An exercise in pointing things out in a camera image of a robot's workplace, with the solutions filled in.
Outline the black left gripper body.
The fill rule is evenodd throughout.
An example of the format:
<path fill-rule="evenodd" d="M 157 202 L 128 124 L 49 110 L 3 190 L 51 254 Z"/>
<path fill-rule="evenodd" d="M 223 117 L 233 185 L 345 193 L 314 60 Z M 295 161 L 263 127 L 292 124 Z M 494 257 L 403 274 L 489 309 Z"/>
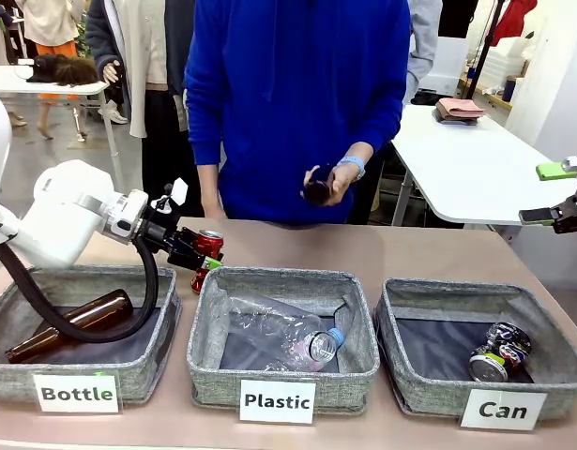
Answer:
<path fill-rule="evenodd" d="M 160 250 L 167 254 L 171 248 L 191 248 L 183 244 L 177 237 L 177 228 L 181 219 L 181 208 L 172 205 L 168 212 L 148 205 L 142 212 L 141 225 L 141 255 L 146 252 L 157 254 Z"/>

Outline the person's left hand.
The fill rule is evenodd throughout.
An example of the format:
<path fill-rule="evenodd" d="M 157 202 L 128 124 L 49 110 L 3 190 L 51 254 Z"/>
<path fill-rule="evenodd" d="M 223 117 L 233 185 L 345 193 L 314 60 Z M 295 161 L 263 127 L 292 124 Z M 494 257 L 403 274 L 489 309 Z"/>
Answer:
<path fill-rule="evenodd" d="M 316 165 L 305 174 L 301 196 L 316 206 L 337 205 L 358 175 L 359 167 L 353 162 Z"/>

